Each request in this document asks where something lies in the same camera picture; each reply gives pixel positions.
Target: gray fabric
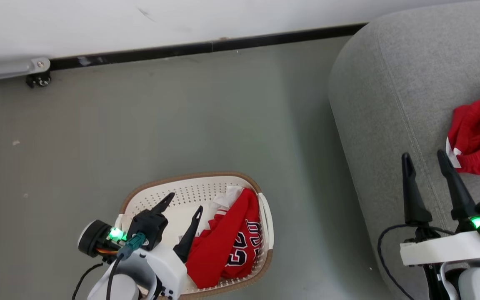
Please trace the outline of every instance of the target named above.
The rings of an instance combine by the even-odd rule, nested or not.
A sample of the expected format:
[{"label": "gray fabric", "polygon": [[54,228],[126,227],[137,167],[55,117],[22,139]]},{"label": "gray fabric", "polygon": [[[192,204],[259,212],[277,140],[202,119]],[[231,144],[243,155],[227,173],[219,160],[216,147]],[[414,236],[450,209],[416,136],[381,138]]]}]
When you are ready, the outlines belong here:
[{"label": "gray fabric", "polygon": [[[329,99],[374,249],[384,228],[404,222],[404,152],[415,163],[433,225],[454,230],[436,151],[445,148],[453,110],[480,99],[480,2],[420,8],[370,23],[339,55]],[[479,201],[480,176],[462,178]],[[423,270],[404,267],[399,256],[398,244],[412,236],[410,229],[389,233],[383,256],[411,296],[427,299]]]}]

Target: green led light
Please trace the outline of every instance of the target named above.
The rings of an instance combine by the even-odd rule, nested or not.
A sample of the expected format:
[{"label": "green led light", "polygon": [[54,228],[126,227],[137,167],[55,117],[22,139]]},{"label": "green led light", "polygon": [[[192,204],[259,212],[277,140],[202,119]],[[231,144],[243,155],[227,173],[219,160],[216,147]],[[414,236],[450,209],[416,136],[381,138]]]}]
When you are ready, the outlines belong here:
[{"label": "green led light", "polygon": [[474,224],[475,229],[480,227],[480,216],[473,217],[470,219],[470,221],[472,221],[472,223]]},{"label": "green led light", "polygon": [[119,241],[119,240],[127,241],[127,234],[122,230],[120,230],[119,228],[112,227],[110,229],[108,236],[113,241]]}]

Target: sofa seam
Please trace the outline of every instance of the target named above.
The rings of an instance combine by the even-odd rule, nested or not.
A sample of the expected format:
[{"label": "sofa seam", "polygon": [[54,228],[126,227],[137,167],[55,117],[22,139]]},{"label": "sofa seam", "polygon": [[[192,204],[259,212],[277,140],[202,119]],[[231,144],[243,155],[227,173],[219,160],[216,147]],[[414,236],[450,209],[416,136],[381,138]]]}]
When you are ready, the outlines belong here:
[{"label": "sofa seam", "polygon": [[421,167],[425,171],[425,176],[427,178],[427,189],[432,193],[433,198],[434,198],[434,209],[436,212],[436,215],[440,219],[440,225],[443,228],[446,228],[446,220],[445,217],[440,214],[440,202],[438,200],[438,195],[434,189],[434,186],[432,185],[432,180],[430,178],[429,174],[429,169],[427,168],[427,164],[425,163],[425,160],[423,159],[423,154],[421,152],[421,149],[419,147],[418,139],[415,136],[414,130],[412,129],[411,122],[408,119],[408,114],[405,110],[404,104],[402,103],[400,99],[400,95],[398,91],[394,88],[394,77],[392,76],[392,73],[390,72],[390,69],[388,68],[388,63],[386,62],[385,55],[383,53],[383,50],[381,48],[381,43],[379,41],[379,28],[381,27],[381,24],[376,24],[375,25],[375,32],[374,32],[374,40],[375,40],[375,45],[377,46],[377,50],[379,51],[380,58],[381,58],[381,63],[383,68],[385,69],[387,73],[387,78],[389,80],[389,88],[390,91],[392,92],[392,95],[394,96],[394,101],[398,107],[398,111],[400,112],[400,116],[402,118],[403,123],[405,124],[405,131],[409,137],[411,147],[417,152],[418,154],[418,161]]}]

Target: basket handle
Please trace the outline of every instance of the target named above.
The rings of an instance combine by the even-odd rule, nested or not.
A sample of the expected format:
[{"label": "basket handle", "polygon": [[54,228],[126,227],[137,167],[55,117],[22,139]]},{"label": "basket handle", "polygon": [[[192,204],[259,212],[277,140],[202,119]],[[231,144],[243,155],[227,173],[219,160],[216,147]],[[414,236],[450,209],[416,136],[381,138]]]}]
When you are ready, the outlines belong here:
[{"label": "basket handle", "polygon": [[266,200],[266,197],[259,192],[259,206],[261,208],[261,216],[263,217],[264,220],[262,220],[265,224],[263,226],[263,234],[266,237],[266,240],[268,241],[268,249],[271,250],[273,249],[273,243],[274,243],[274,231],[273,231],[273,219],[272,219],[272,212],[270,211],[270,206],[268,205],[268,201]]}]

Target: white wall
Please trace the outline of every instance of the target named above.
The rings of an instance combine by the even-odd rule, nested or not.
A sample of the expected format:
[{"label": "white wall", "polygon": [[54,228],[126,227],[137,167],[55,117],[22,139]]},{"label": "white wall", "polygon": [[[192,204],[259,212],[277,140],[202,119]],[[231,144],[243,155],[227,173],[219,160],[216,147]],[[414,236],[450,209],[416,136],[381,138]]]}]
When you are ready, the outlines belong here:
[{"label": "white wall", "polygon": [[457,0],[0,0],[0,59],[65,57],[361,23]]}]

